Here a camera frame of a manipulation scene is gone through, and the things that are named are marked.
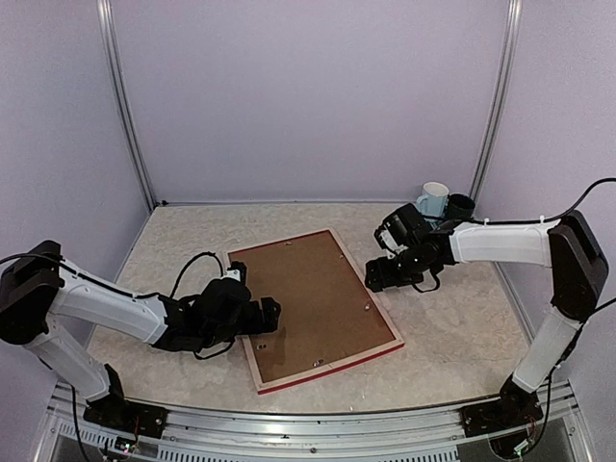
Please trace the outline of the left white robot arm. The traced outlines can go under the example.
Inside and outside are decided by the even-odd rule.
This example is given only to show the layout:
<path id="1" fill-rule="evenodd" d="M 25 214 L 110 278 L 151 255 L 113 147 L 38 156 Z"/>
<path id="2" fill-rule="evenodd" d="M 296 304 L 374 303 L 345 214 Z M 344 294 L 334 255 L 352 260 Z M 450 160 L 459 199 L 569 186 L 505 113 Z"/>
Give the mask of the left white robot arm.
<path id="1" fill-rule="evenodd" d="M 62 326 L 64 317 L 87 321 L 169 352 L 232 345 L 239 336 L 273 333 L 281 306 L 256 300 L 246 286 L 247 268 L 234 262 L 202 293 L 181 298 L 140 294 L 73 265 L 54 241 L 1 260 L 1 339 L 22 346 L 68 382 L 110 425 L 135 418 L 117 373 L 93 359 Z"/>

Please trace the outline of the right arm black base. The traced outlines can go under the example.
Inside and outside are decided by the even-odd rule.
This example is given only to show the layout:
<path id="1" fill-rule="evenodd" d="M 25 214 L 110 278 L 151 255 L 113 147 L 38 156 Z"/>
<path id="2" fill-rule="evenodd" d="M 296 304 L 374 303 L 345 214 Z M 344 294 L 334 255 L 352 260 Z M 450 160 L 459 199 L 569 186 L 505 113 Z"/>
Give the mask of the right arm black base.
<path id="1" fill-rule="evenodd" d="M 491 401 L 463 406 L 461 423 L 467 438 L 541 421 L 544 413 L 537 392 L 527 392 L 510 375 Z"/>

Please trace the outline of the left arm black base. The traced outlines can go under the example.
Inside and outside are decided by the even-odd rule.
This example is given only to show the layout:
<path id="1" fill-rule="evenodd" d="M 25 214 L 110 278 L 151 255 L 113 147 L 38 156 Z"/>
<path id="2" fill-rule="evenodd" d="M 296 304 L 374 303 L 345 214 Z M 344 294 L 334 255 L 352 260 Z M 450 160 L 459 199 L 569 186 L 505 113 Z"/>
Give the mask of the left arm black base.
<path id="1" fill-rule="evenodd" d="M 131 433 L 135 437 L 161 439 L 167 423 L 168 410 L 162 406 L 127 399 L 117 372 L 108 364 L 105 364 L 104 368 L 110 382 L 108 394 L 100 399 L 87 400 L 84 420 Z"/>

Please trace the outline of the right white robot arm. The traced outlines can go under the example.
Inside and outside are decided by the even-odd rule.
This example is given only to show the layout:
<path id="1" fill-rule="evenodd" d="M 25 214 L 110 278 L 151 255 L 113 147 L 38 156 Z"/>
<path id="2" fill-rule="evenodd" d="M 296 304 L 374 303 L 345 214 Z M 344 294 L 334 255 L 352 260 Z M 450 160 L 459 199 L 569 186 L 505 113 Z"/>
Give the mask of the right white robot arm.
<path id="1" fill-rule="evenodd" d="M 492 417 L 515 425 L 535 392 L 574 347 L 583 326 L 597 312 L 609 266 L 583 214 L 521 222 L 450 219 L 430 224 L 407 204 L 387 216 L 374 238 L 383 257 L 366 263 L 365 285 L 374 293 L 411 286 L 446 266 L 474 262 L 529 264 L 552 272 L 551 311 L 526 356 L 507 380 L 514 390 L 494 403 Z"/>

